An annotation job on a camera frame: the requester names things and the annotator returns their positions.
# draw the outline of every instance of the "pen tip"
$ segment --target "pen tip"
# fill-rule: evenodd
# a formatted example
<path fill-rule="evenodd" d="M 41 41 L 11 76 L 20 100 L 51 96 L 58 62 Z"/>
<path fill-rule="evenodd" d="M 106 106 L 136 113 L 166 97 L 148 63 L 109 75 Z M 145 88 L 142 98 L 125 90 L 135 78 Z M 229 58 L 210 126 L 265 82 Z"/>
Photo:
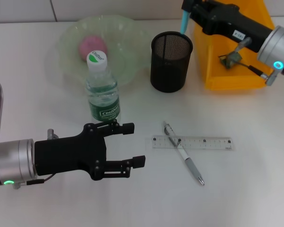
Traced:
<path fill-rule="evenodd" d="M 199 182 L 201 183 L 201 185 L 204 186 L 204 185 L 205 185 L 205 184 L 204 184 L 204 180 L 203 180 L 201 177 L 198 177 L 198 178 L 199 178 Z"/>

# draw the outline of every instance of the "pink ball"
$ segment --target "pink ball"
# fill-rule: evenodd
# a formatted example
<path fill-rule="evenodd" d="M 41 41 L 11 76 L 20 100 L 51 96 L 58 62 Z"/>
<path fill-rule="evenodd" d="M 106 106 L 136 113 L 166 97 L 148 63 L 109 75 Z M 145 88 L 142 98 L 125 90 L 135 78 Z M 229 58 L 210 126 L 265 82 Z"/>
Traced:
<path fill-rule="evenodd" d="M 86 36 L 78 47 L 80 57 L 86 61 L 87 55 L 92 51 L 103 51 L 107 55 L 107 47 L 103 39 L 96 35 Z"/>

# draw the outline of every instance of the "mesh cup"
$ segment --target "mesh cup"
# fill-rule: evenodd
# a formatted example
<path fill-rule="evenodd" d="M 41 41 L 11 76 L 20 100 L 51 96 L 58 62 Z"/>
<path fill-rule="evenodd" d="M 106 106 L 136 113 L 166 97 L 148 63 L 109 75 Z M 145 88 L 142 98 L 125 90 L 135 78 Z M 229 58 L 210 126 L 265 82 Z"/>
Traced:
<path fill-rule="evenodd" d="M 161 92 L 180 90 L 193 51 L 191 40 L 179 32 L 164 32 L 151 43 L 151 84 Z"/>

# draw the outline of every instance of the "green bottle label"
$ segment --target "green bottle label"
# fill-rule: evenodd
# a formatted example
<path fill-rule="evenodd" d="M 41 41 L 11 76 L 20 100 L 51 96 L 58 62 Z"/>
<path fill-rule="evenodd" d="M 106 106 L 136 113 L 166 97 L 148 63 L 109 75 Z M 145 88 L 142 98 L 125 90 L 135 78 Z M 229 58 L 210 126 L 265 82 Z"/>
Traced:
<path fill-rule="evenodd" d="M 111 105 L 97 106 L 89 103 L 91 114 L 93 117 L 101 122 L 106 122 L 115 119 L 120 113 L 119 98 Z"/>

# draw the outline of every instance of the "plastic bottle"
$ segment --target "plastic bottle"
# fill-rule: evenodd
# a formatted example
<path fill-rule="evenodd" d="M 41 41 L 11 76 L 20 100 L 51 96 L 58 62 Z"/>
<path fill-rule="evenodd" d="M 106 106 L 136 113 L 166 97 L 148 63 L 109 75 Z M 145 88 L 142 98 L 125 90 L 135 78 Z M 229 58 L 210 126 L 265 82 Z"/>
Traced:
<path fill-rule="evenodd" d="M 102 51 L 87 55 L 89 76 L 86 91 L 92 115 L 92 122 L 99 123 L 112 119 L 120 122 L 120 103 L 117 80 L 107 66 L 107 57 Z"/>

